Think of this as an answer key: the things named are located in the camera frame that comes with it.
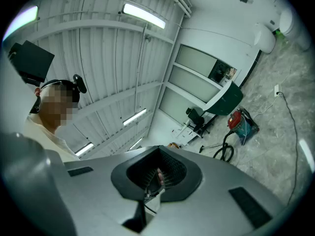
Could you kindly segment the metal vacuum wand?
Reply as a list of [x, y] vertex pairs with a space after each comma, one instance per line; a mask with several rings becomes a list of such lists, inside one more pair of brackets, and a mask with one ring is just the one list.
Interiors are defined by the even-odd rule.
[[217, 147], [221, 147], [222, 145], [223, 145], [223, 143], [219, 143], [219, 144], [215, 144], [215, 145], [209, 145], [209, 146], [201, 146], [199, 149], [199, 153], [201, 153], [205, 149], [217, 148]]

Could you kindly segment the red teal canister vacuum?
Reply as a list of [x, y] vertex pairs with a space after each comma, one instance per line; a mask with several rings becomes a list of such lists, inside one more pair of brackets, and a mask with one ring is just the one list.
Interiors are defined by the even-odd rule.
[[230, 115], [228, 127], [239, 137], [241, 145], [244, 145], [259, 131], [258, 125], [254, 122], [249, 112], [242, 107]]

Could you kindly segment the long ceiling light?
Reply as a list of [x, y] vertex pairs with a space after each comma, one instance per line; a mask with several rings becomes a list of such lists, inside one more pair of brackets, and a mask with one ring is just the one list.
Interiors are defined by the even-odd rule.
[[161, 29], [165, 29], [165, 25], [166, 25], [165, 21], [161, 20], [160, 18], [156, 17], [155, 15], [149, 13], [148, 11], [146, 11], [140, 7], [126, 3], [123, 6], [122, 12], [124, 14], [145, 20], [145, 21], [147, 21], [147, 22], [149, 22], [149, 23], [151, 23], [151, 24], [153, 24], [153, 25], [155, 25]]
[[37, 5], [27, 8], [26, 10], [18, 14], [9, 24], [2, 38], [2, 42], [4, 42], [12, 33], [14, 33], [19, 28], [27, 25], [30, 22], [35, 21], [37, 19], [37, 14], [38, 14]]
[[135, 146], [137, 146], [137, 145], [141, 142], [142, 139], [143, 139], [143, 138], [140, 138], [135, 144], [133, 144], [133, 145], [129, 148], [129, 150], [133, 150], [133, 148], [134, 148]]
[[80, 148], [78, 151], [76, 151], [75, 155], [79, 157], [85, 152], [87, 152], [88, 150], [92, 149], [93, 147], [94, 147], [94, 144], [90, 142], [86, 144], [85, 146], [83, 146], [82, 148]]
[[142, 111], [136, 113], [135, 115], [131, 116], [130, 118], [128, 118], [127, 120], [125, 120], [123, 122], [124, 126], [129, 125], [131, 122], [133, 122], [134, 120], [136, 120], [137, 118], [139, 118], [140, 116], [142, 116], [143, 114], [145, 114], [147, 112], [147, 109], [143, 109]]

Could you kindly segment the white low table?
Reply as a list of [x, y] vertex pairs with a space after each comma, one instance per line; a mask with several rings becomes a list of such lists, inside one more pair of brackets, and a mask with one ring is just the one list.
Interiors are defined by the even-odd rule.
[[186, 146], [195, 137], [198, 137], [198, 134], [193, 131], [190, 125], [184, 125], [181, 129], [173, 129], [171, 132], [172, 142], [180, 146]]

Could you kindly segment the black office chair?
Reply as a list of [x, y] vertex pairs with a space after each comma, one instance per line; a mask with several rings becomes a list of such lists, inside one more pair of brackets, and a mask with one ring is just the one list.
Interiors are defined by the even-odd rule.
[[204, 117], [199, 115], [196, 109], [187, 108], [186, 114], [189, 120], [194, 124], [194, 126], [189, 124], [189, 126], [193, 129], [193, 132], [201, 138], [203, 138], [204, 132], [207, 132], [208, 134], [210, 133], [207, 129], [211, 125], [211, 122], [209, 121], [206, 123]]

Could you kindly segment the dark green white cabinet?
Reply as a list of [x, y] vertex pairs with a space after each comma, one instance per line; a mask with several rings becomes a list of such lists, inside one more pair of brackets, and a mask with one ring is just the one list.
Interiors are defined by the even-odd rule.
[[217, 116], [227, 116], [242, 99], [241, 89], [233, 81], [229, 81], [202, 109]]

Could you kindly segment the person's cream shirt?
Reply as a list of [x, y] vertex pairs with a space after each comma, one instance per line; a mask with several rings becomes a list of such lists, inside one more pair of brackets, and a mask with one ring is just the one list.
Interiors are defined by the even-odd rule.
[[79, 158], [67, 146], [65, 140], [47, 130], [36, 114], [27, 117], [23, 135], [37, 141], [44, 149], [56, 151], [62, 162], [79, 161]]

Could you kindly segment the black flat monitor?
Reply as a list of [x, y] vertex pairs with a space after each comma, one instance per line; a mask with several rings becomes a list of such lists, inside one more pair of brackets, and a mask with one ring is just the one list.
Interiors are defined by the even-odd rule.
[[8, 53], [23, 81], [37, 87], [45, 81], [54, 57], [54, 54], [27, 40], [22, 45], [15, 43]]

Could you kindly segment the white beanbag seat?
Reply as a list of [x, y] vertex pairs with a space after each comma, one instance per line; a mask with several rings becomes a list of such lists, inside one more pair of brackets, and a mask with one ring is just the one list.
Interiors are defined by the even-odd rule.
[[310, 48], [311, 36], [294, 9], [288, 7], [281, 12], [279, 28], [288, 40], [295, 42], [303, 51]]
[[275, 36], [264, 24], [261, 23], [255, 23], [253, 29], [253, 45], [266, 54], [271, 53], [276, 44]]

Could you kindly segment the frosted glass window wall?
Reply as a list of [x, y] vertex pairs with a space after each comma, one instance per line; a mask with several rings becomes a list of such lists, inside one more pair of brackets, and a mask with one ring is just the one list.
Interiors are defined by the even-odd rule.
[[182, 44], [173, 59], [159, 108], [180, 124], [188, 120], [187, 108], [196, 109], [209, 120], [216, 115], [202, 108], [239, 73], [220, 59]]

